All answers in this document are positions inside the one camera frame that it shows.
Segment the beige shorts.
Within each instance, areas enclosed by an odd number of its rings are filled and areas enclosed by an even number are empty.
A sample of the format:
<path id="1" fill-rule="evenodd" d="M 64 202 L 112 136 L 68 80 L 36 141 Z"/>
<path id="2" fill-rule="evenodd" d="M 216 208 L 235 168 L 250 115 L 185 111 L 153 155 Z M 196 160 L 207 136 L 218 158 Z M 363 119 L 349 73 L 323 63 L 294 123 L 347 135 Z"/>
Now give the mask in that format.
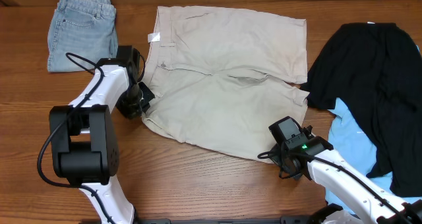
<path id="1" fill-rule="evenodd" d="M 223 7 L 158 7 L 144 83 L 153 132 L 245 159 L 270 150 L 269 126 L 307 111 L 307 22 Z"/>

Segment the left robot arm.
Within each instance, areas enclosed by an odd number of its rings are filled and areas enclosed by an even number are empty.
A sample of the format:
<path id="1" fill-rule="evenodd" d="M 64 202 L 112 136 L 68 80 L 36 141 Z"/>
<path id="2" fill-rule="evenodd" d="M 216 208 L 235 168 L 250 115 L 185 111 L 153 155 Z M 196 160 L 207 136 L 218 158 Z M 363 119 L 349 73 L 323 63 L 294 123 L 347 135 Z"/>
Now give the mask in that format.
<path id="1" fill-rule="evenodd" d="M 144 57 L 131 45 L 121 45 L 114 58 L 94 63 L 94 77 L 83 93 L 49 113 L 53 169 L 82 191 L 101 223 L 140 223 L 117 178 L 119 148 L 111 112 L 127 119 L 141 117 L 154 94 L 142 82 Z"/>

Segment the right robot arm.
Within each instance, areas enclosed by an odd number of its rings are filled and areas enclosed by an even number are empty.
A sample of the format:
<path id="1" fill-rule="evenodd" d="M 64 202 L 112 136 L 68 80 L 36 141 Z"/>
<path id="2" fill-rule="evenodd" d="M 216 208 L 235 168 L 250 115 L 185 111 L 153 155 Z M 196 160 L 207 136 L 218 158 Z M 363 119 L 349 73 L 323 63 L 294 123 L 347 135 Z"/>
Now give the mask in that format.
<path id="1" fill-rule="evenodd" d="M 309 223 L 420 223 L 421 201 L 412 204 L 377 186 L 354 169 L 325 139 L 315 136 L 311 126 L 300 127 L 285 117 L 270 125 L 276 143 L 258 155 L 280 168 L 281 179 L 309 180 L 334 193 L 350 211 L 329 205 L 312 214 Z"/>

